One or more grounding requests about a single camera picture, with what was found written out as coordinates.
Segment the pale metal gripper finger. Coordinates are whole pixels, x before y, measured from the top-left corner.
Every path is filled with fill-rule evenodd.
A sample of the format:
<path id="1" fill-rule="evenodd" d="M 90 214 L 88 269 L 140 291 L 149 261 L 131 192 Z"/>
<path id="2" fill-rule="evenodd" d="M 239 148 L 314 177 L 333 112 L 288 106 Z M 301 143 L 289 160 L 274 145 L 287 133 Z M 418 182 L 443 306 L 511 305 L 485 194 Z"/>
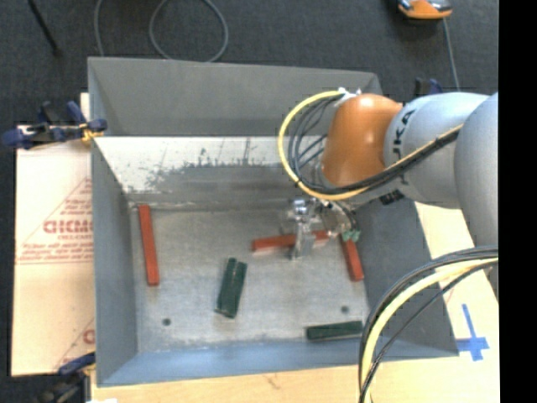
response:
<path id="1" fill-rule="evenodd" d="M 315 244 L 313 233 L 297 233 L 291 249 L 291 259 L 300 259 L 308 255 Z"/>
<path id="2" fill-rule="evenodd" d="M 279 229 L 283 235 L 307 233 L 307 219 L 305 217 L 284 217 L 280 221 Z"/>

